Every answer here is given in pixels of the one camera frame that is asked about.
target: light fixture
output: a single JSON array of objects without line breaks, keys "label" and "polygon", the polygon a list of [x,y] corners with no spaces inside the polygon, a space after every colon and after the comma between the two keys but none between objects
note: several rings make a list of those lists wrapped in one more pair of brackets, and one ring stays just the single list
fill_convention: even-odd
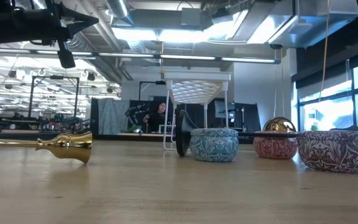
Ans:
[{"label": "light fixture", "polygon": [[278,37],[280,37],[294,22],[298,20],[298,16],[294,16],[290,21],[288,21],[281,29],[279,29],[273,37],[271,37],[267,42],[272,43]]},{"label": "light fixture", "polygon": [[46,55],[57,55],[56,50],[38,50],[38,54],[46,54]]},{"label": "light fixture", "polygon": [[94,77],[94,72],[88,72],[88,77],[87,79],[89,81],[94,81],[95,80],[95,77]]},{"label": "light fixture", "polygon": [[154,58],[152,54],[126,54],[126,53],[99,53],[99,56],[106,57],[130,57],[130,58]]},{"label": "light fixture", "polygon": [[157,40],[152,29],[123,29],[123,28],[111,28],[117,39],[137,41],[137,40]]},{"label": "light fixture", "polygon": [[191,55],[161,55],[161,58],[169,58],[169,59],[188,59],[188,60],[215,60],[215,57],[209,57],[209,56],[191,56]]},{"label": "light fixture", "polygon": [[44,76],[45,75],[45,70],[42,68],[41,70],[38,71],[38,75],[39,76]]},{"label": "light fixture", "polygon": [[92,55],[91,52],[73,52],[74,56],[90,56]]},{"label": "light fixture", "polygon": [[261,59],[261,58],[229,58],[223,57],[223,62],[251,62],[251,63],[275,63],[274,59]]},{"label": "light fixture", "polygon": [[0,49],[0,53],[29,54],[30,50],[21,49]]},{"label": "light fixture", "polygon": [[158,40],[173,43],[198,43],[208,38],[199,30],[163,30]]},{"label": "light fixture", "polygon": [[112,88],[111,86],[108,86],[106,91],[107,91],[108,93],[112,93],[112,92],[113,92],[113,88]]}]

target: rope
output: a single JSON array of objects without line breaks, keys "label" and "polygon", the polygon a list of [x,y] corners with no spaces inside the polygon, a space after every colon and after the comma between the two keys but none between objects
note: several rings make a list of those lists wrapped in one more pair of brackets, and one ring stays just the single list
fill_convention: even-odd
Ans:
[{"label": "rope", "polygon": [[274,91],[274,112],[273,112],[273,117],[276,117],[276,110],[277,110],[277,67],[274,66],[274,83],[275,83],[275,91]]},{"label": "rope", "polygon": [[281,92],[283,98],[283,117],[285,117],[285,110],[284,110],[284,63],[283,63],[283,48],[281,48]]},{"label": "rope", "polygon": [[328,0],[328,15],[326,21],[326,41],[324,46],[324,65],[323,65],[323,79],[321,80],[321,91],[320,96],[318,98],[318,103],[321,101],[321,94],[324,88],[324,79],[326,77],[326,63],[327,63],[327,46],[328,46],[328,25],[329,25],[329,12],[331,11],[331,0]]}]

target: desk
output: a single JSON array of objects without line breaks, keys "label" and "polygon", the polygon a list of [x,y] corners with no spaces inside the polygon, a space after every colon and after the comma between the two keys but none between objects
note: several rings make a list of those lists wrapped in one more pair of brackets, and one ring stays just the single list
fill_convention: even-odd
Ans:
[{"label": "desk", "polygon": [[195,161],[158,142],[95,141],[89,163],[0,147],[0,223],[358,224],[358,174],[260,159]]}]

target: woman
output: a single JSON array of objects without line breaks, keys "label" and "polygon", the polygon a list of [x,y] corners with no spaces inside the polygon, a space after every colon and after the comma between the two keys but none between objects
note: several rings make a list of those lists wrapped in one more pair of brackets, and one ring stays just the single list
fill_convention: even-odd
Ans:
[{"label": "woman", "polygon": [[153,113],[146,115],[143,122],[149,124],[148,132],[159,132],[160,125],[165,123],[165,103],[159,104]]}]

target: white lattice structure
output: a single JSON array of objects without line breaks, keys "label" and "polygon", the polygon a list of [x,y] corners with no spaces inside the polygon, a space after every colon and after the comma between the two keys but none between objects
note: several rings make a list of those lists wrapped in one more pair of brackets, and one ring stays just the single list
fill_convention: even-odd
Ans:
[{"label": "white lattice structure", "polygon": [[[204,105],[204,126],[207,127],[208,104],[220,93],[224,92],[224,102],[226,105],[226,127],[229,127],[227,117],[227,87],[231,79],[231,72],[197,72],[197,71],[166,71],[164,80],[167,83],[167,103],[165,109],[165,126],[163,147],[167,148],[165,138],[167,136],[168,123],[168,103],[171,98],[173,103],[172,127],[175,125],[175,110],[177,105],[201,104]],[[173,141],[173,128],[171,130],[171,142]]]}]

